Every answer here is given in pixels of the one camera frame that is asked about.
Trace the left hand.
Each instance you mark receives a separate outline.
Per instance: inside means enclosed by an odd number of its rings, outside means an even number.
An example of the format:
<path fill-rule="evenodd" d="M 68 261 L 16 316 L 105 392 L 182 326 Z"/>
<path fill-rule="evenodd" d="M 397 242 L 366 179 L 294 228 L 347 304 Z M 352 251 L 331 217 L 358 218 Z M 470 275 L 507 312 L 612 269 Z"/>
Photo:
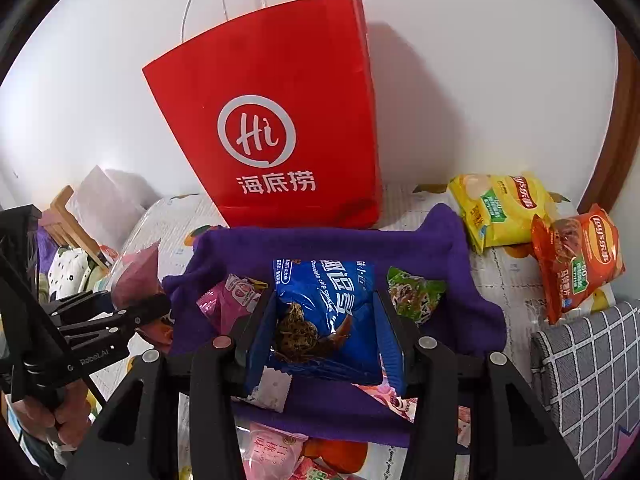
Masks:
<path fill-rule="evenodd" d="M 55 429 L 63 444 L 78 448 L 91 427 L 87 396 L 87 385 L 78 380 L 65 387 L 64 400 L 54 412 L 30 396 L 13 402 L 12 408 L 22 428 L 32 437 L 44 442 L 47 432 Z"/>

